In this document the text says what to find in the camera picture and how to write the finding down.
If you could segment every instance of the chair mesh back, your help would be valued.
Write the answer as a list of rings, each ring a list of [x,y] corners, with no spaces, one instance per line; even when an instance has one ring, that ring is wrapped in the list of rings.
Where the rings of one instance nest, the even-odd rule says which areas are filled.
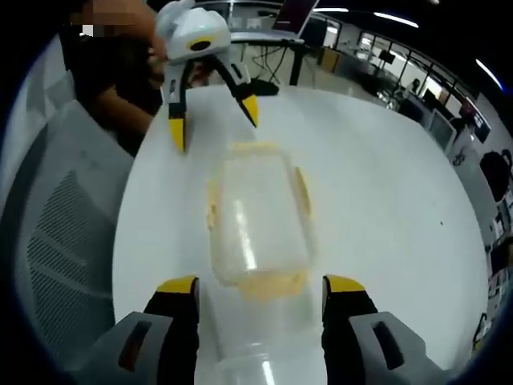
[[[10,191],[26,196],[15,247],[18,296],[64,369],[114,325],[112,251],[131,162],[74,101],[39,134]]]

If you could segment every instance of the white table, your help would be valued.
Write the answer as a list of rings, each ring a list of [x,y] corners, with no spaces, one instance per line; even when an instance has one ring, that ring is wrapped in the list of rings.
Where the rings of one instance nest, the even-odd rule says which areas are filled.
[[[316,301],[323,274],[355,278],[379,310],[424,339],[441,368],[460,365],[486,309],[487,263],[471,203],[436,143],[412,120],[348,96],[282,87],[259,105],[255,130],[225,87],[188,91],[194,133],[186,156],[161,108],[119,213],[115,319],[142,311],[169,278],[210,274],[207,182],[232,142],[272,141],[309,186]]]

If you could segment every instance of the clear plastic container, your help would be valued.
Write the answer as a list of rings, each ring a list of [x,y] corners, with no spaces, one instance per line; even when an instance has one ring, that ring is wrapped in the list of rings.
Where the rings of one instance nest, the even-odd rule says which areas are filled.
[[[289,157],[271,144],[237,144],[209,200],[212,268],[221,284],[261,299],[300,291],[315,242],[308,189]]]

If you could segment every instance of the ceiling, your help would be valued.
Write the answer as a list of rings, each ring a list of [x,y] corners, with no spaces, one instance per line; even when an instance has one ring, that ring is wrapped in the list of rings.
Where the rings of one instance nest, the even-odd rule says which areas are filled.
[[[494,105],[513,135],[513,55],[509,55],[510,25],[507,4],[499,0],[320,0],[317,7],[343,7],[348,13],[329,13],[422,52],[457,75],[474,92]],[[413,28],[378,18],[392,14],[416,22]],[[499,78],[503,91],[477,66],[479,59]]]

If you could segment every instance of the floor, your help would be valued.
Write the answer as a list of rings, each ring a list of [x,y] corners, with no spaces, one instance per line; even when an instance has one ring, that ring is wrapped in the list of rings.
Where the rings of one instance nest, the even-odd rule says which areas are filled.
[[[232,55],[240,59],[243,47],[233,46]],[[294,53],[287,50],[283,55],[282,49],[273,47],[268,48],[267,66],[260,67],[262,58],[260,55],[265,53],[264,47],[246,47],[244,51],[243,62],[248,68],[249,74],[252,78],[259,76],[260,79],[270,80],[271,71],[276,71],[276,78],[280,84],[289,84],[290,73],[294,59]],[[211,83],[221,82],[217,74],[212,76]],[[353,96],[358,99],[366,100],[372,103],[383,105],[377,97],[372,96],[365,91],[359,84],[336,76],[332,73],[322,70],[317,65],[317,60],[313,57],[306,56],[303,59],[301,66],[301,73],[298,81],[299,87],[315,88],[324,91],[336,92],[338,94]]]

